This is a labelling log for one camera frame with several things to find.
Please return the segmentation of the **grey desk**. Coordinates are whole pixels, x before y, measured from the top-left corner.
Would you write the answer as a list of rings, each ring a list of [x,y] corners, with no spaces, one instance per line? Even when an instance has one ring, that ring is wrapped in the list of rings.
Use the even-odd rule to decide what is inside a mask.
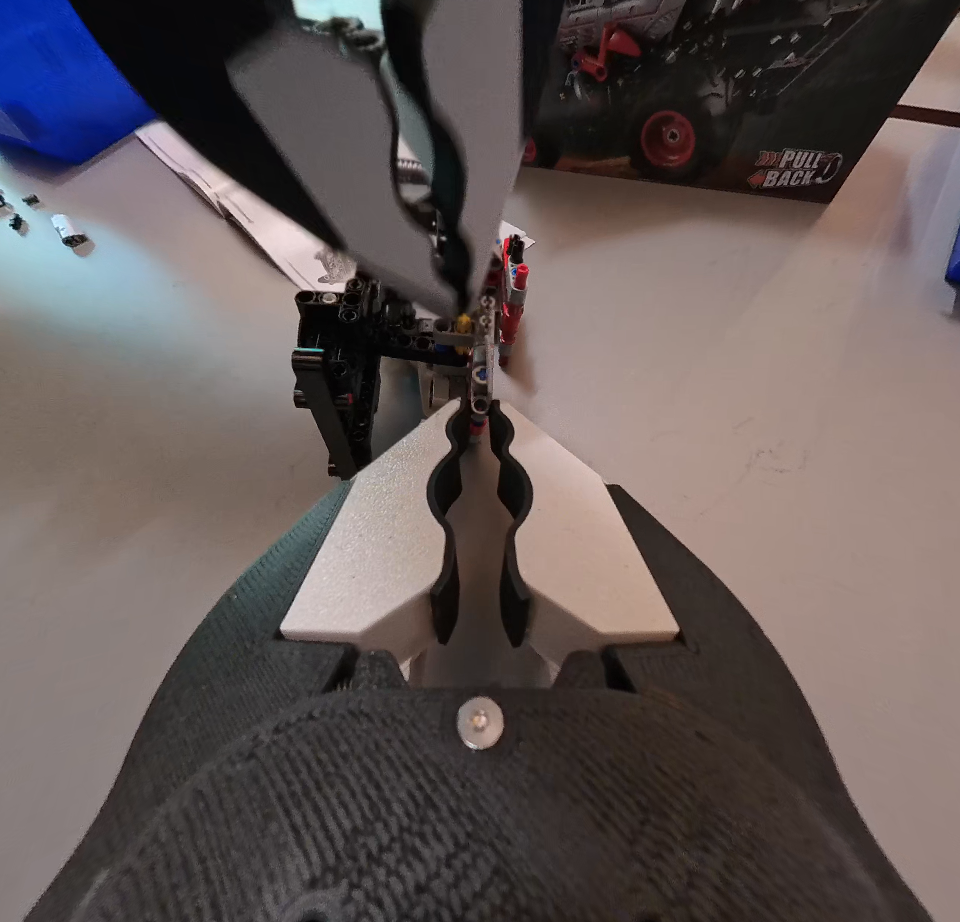
[[[2,920],[97,814],[170,664],[330,488],[294,290],[136,140],[2,160]],[[524,171],[505,398],[726,582],[864,819],[958,920],[958,133],[891,122],[827,209]]]

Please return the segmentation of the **black toy truck box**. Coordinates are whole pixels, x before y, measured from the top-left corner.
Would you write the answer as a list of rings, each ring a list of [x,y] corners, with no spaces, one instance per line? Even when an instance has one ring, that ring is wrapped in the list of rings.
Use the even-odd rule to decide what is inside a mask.
[[[959,0],[565,0],[526,167],[829,203]]]

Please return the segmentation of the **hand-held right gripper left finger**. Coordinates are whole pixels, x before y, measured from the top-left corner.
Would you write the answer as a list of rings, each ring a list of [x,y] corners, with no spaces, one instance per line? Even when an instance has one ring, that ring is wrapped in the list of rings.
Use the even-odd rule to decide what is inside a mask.
[[[348,483],[279,633],[286,641],[389,652],[410,684],[447,628],[435,627],[435,588],[458,604],[455,543],[437,500],[437,475],[459,468],[456,420],[446,403]]]

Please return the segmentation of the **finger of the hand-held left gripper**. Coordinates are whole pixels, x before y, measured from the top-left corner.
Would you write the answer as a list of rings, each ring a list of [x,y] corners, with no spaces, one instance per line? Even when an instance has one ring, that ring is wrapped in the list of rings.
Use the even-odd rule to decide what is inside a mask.
[[[229,82],[337,244],[381,282],[445,315],[472,305],[472,250],[461,219],[466,173],[433,106],[413,97],[433,167],[435,228],[400,190],[404,87],[383,72],[383,34],[356,18],[285,20],[226,63]]]
[[[440,277],[474,294],[522,142],[522,0],[380,0],[400,134],[445,240]]]

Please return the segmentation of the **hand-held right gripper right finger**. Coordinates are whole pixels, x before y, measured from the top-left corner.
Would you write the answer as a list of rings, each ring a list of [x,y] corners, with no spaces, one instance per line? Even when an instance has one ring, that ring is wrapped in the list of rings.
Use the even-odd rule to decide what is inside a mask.
[[[601,475],[508,403],[492,404],[488,437],[510,518],[499,614],[526,683],[551,685],[578,652],[677,642],[677,618]]]

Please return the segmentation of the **brick toy truck model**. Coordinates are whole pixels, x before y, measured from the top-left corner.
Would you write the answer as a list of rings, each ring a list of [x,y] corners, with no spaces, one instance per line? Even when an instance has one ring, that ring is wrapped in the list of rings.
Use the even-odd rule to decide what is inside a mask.
[[[498,366],[509,364],[529,289],[526,250],[533,240],[503,222],[477,306],[434,316],[358,274],[340,292],[300,292],[292,353],[294,405],[311,413],[328,452],[328,472],[348,480],[374,459],[380,367],[413,364],[423,416],[462,398],[469,433],[489,422]]]

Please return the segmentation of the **blue box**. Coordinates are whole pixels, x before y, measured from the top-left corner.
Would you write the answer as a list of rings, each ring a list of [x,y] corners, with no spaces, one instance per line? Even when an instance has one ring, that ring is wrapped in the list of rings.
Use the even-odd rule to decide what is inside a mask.
[[[68,0],[1,0],[1,138],[82,164],[156,114]]]

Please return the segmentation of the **white instruction booklet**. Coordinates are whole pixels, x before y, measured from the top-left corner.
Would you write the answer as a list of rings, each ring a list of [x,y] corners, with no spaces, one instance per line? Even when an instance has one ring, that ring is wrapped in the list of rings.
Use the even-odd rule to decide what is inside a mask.
[[[300,291],[346,292],[357,264],[242,187],[160,121],[139,127],[139,141],[257,247]]]

